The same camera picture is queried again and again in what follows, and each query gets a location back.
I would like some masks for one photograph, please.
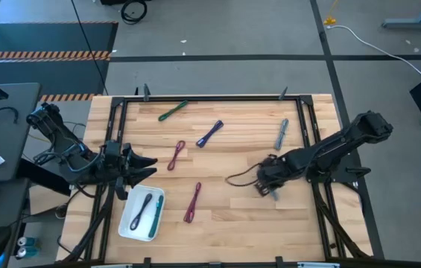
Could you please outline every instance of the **white tray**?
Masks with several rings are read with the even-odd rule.
[[[141,215],[141,220],[139,225],[135,230],[130,229],[130,223],[137,216],[141,210],[142,203],[144,202],[145,196],[152,194],[152,199],[145,207]],[[157,223],[157,230],[153,237],[149,237],[149,232],[152,228],[152,223],[154,216],[157,210],[157,202],[159,202],[159,197],[164,196],[164,201],[162,202],[162,207],[160,209],[159,222]],[[122,237],[142,240],[142,241],[151,241],[157,236],[159,231],[160,220],[162,218],[162,212],[164,211],[165,204],[165,195],[164,191],[159,188],[148,187],[144,185],[136,185],[133,189],[129,191],[127,196],[126,206],[122,212],[121,222],[119,223],[118,233]]]

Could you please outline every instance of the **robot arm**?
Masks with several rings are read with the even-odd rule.
[[[157,162],[137,156],[130,146],[116,141],[106,141],[99,153],[92,152],[63,123],[60,110],[54,104],[42,106],[27,116],[27,122],[38,129],[51,142],[50,148],[34,157],[37,165],[44,165],[58,159],[60,171],[72,185],[95,185],[101,183],[123,183],[134,187],[143,179],[156,172],[156,168],[146,168]]]
[[[255,186],[264,196],[282,187],[284,182],[304,175],[313,182],[324,182],[338,169],[345,155],[364,143],[376,144],[386,140],[392,129],[379,113],[369,111],[360,114],[348,127],[313,146],[291,150],[278,157],[266,158],[260,164]],[[361,174],[364,175],[370,170],[362,171]]]

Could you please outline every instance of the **black metal frame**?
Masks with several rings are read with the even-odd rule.
[[[278,101],[279,95],[182,95],[182,96],[149,96],[148,101],[149,102],[180,102],[180,101]],[[295,101],[297,105],[297,112],[298,112],[298,118],[300,120],[300,129],[301,134],[303,137],[303,145],[305,147],[310,146],[310,140],[308,137],[308,128],[306,126],[306,120],[305,120],[305,114],[303,105],[306,105],[308,107],[308,113],[311,120],[311,129],[314,134],[314,140],[316,142],[320,141],[320,133],[319,128],[317,125],[316,115],[314,112],[314,106],[313,106],[313,100],[311,95],[288,95],[285,96],[284,101]],[[127,115],[127,106],[129,103],[132,102],[142,102],[143,100],[142,96],[133,96],[133,97],[113,97],[111,101],[111,110],[110,110],[110,116],[107,124],[107,131],[106,131],[106,140],[110,140],[112,137],[113,127],[114,127],[114,120],[115,120],[115,114],[118,106],[122,106],[121,109],[121,117],[119,119],[119,126],[118,126],[118,134],[117,134],[117,141],[122,144],[123,135],[124,135],[124,125],[126,121],[126,115]],[[317,183],[311,183],[311,187],[313,189],[314,198],[316,199],[316,193],[315,189],[319,187]],[[96,193],[100,192],[102,190],[102,186],[98,186],[96,189]],[[332,213],[332,215],[337,219],[337,212],[336,212],[336,206],[334,197],[332,194],[332,189],[330,184],[325,185],[325,192],[327,197],[327,203],[329,205],[329,209]],[[361,198],[368,198],[367,191],[360,191],[359,194],[361,195]],[[99,208],[101,207],[101,198],[96,198],[93,204],[92,208],[92,215],[91,215],[91,221],[95,218],[97,213],[99,212]],[[323,251],[324,256],[326,260],[329,260],[332,258],[331,254],[331,246],[329,244],[329,237],[328,237],[328,231],[326,228],[326,221],[323,214],[317,209],[315,205],[315,209],[317,210],[317,218],[318,218],[318,226],[321,234],[321,241],[323,244]],[[104,220],[103,225],[103,232],[101,235],[101,242],[100,242],[100,249],[99,249],[99,258],[98,260],[104,261],[106,256],[106,250],[107,250],[107,238],[109,235],[110,230],[110,218],[111,218],[112,210],[109,212],[109,214],[106,216]],[[335,233],[335,245],[338,249],[338,257],[339,258],[345,258],[346,253],[344,251],[344,245],[342,243],[341,238],[338,236],[338,234]],[[93,243],[90,242],[89,245],[86,248],[86,254],[85,254],[85,260],[89,261],[92,258],[92,245]],[[147,260],[141,265],[141,264],[133,264],[133,267],[149,267],[150,266],[150,259],[146,258]],[[276,256],[276,262],[270,262],[270,263],[225,263],[225,264],[212,264],[215,267],[221,267],[224,265],[225,267],[295,267],[297,265],[296,262],[284,262],[282,261],[281,257]],[[153,267],[209,267],[210,264],[153,264]]]

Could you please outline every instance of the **wooden table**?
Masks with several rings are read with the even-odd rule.
[[[340,129],[332,96],[312,97],[321,138],[325,138]],[[104,143],[110,101],[111,97],[92,100],[84,142],[94,151]],[[144,257],[151,257],[153,263],[270,262],[275,256],[285,261],[324,260],[311,186],[304,179],[287,182],[277,191],[278,201],[271,196],[261,198],[254,187],[237,188],[224,182],[224,177],[248,169],[269,153],[303,146],[295,102],[190,102],[158,122],[159,115],[177,104],[140,102],[127,107],[123,142],[130,142],[141,156],[159,159],[158,171],[142,184],[162,188],[166,201],[157,237],[142,242],[118,235],[124,202],[115,197],[106,263],[142,263]],[[277,152],[273,145],[283,118],[289,119],[289,128]],[[195,146],[219,119],[224,127],[204,148]],[[313,143],[311,127],[308,130]],[[186,148],[180,152],[175,170],[167,171],[179,140],[187,142]],[[256,172],[249,172],[234,181],[249,182],[255,177]],[[194,222],[184,223],[197,182],[202,182],[202,190]],[[94,188],[89,186],[87,191],[94,193]],[[358,195],[339,184],[333,185],[333,193],[341,225],[363,251],[372,254]],[[89,225],[91,210],[92,200],[82,194],[72,200],[63,245],[69,249],[76,245]],[[329,236],[334,242],[330,227]],[[97,258],[101,229],[95,237],[93,257]],[[57,259],[66,255],[60,249]]]

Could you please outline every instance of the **orange striped tape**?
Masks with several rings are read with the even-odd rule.
[[[56,94],[43,95],[40,101],[91,101],[94,96],[102,96],[102,94]]]
[[[110,56],[108,51],[93,51],[97,60],[105,60]],[[89,51],[0,51],[0,59],[35,60],[35,59],[91,59]]]

